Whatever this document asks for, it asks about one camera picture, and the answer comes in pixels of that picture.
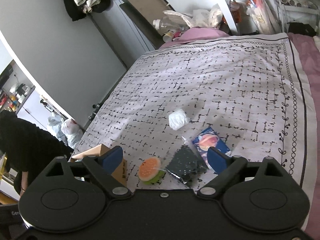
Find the black item in clear bag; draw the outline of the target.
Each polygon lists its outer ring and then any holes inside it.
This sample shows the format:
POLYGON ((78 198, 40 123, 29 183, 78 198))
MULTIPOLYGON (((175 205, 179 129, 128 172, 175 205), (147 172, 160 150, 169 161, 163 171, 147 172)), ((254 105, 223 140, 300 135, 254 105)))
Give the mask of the black item in clear bag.
POLYGON ((196 180, 207 172, 208 166, 189 140, 182 137, 182 141, 165 170, 183 185, 193 187, 196 180))

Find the white plastic bags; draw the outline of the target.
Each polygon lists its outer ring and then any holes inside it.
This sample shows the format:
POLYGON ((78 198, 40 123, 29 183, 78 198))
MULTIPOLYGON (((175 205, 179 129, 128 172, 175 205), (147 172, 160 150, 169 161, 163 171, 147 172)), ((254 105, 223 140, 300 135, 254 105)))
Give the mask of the white plastic bags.
POLYGON ((73 119, 64 120, 62 116, 55 113, 48 117, 47 128, 53 136, 72 149, 76 148, 84 134, 73 119))

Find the white black patterned bedspread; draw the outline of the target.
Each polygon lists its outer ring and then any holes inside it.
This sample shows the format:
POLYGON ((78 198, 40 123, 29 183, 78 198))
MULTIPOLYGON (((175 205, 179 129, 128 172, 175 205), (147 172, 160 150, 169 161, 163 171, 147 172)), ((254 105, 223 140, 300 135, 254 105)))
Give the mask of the white black patterned bedspread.
POLYGON ((170 46, 142 55, 86 129, 76 152, 120 146, 127 185, 142 189, 146 158, 164 164, 211 127, 230 155, 276 159, 313 197, 317 118, 307 73, 286 34, 231 36, 170 46), (175 131, 168 116, 183 109, 189 123, 175 131))

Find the brown framed board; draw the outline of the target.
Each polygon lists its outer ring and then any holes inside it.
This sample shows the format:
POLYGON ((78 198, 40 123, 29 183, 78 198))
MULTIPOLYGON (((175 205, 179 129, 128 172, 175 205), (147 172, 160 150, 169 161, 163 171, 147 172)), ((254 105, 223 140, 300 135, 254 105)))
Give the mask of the brown framed board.
POLYGON ((164 44, 163 31, 158 31, 153 26, 154 20, 162 19, 165 10, 173 10, 167 0, 122 0, 120 8, 127 14, 131 21, 138 27, 143 35, 158 49, 164 44))

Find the clear plastic bottle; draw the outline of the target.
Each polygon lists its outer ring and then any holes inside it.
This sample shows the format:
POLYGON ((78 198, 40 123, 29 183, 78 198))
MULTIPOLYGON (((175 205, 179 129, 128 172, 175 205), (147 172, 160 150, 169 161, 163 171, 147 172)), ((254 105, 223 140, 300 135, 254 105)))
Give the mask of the clear plastic bottle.
POLYGON ((170 30, 183 33, 189 29, 187 25, 176 23, 168 16, 165 16, 162 19, 153 20, 152 25, 160 34, 164 34, 170 30))

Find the person in black top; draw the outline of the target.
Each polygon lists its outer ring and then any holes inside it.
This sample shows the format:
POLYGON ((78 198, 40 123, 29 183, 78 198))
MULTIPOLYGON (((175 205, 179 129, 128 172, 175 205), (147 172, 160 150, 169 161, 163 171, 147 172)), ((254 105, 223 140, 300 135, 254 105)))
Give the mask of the person in black top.
POLYGON ((49 132, 14 112, 1 111, 1 152, 7 156, 5 170, 17 172, 14 189, 21 196, 56 157, 70 158, 73 149, 49 132))

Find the open cardboard box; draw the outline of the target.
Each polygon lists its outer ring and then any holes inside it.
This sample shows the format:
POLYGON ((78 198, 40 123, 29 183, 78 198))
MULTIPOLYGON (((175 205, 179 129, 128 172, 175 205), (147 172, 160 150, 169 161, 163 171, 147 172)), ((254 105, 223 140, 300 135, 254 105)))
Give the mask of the open cardboard box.
POLYGON ((97 157, 98 164, 108 174, 122 185, 127 185, 127 161, 124 159, 123 149, 120 146, 109 148, 100 144, 71 156, 70 162, 81 161, 84 157, 97 157))

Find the burger shaped plush toy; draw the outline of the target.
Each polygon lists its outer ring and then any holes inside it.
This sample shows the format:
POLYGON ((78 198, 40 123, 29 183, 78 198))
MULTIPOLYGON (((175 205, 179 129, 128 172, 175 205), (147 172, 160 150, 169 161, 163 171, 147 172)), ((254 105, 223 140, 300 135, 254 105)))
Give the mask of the burger shaped plush toy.
POLYGON ((164 176, 165 171, 162 169, 162 162, 158 157, 145 159, 138 169, 138 178, 144 184, 154 184, 164 176))

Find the blue planet tissue pack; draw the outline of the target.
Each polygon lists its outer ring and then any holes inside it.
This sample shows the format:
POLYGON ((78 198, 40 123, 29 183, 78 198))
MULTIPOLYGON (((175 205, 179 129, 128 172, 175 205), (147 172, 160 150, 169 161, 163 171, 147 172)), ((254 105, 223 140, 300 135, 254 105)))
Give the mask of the blue planet tissue pack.
POLYGON ((191 143, 210 169, 212 169, 212 167, 209 165, 207 157, 207 152, 210 147, 215 147, 224 154, 229 154, 231 151, 211 127, 203 130, 191 141, 191 143))

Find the white rolled cloth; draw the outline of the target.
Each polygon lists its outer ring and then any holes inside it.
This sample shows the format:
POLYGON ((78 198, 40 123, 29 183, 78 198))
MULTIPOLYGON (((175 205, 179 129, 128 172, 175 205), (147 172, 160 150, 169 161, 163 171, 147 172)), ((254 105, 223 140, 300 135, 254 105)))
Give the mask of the white rolled cloth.
POLYGON ((184 125, 189 123, 189 117, 185 113, 185 111, 181 108, 173 111, 169 116, 169 126, 173 130, 177 131, 182 128, 184 125))

